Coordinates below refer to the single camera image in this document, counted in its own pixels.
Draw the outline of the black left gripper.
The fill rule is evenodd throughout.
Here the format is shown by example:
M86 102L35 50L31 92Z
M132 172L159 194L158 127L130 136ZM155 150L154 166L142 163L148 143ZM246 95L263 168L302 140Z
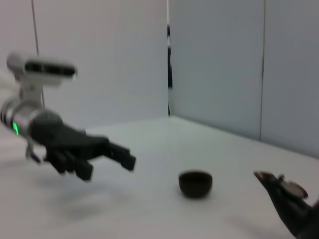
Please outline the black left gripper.
M104 155L118 162L128 171L134 171L136 157L128 148L109 141L105 136L89 135L65 124L60 115L45 111L36 116L29 125L29 135L39 144L46 147L46 162L60 174L75 175L83 181L90 181L93 166L76 156Z

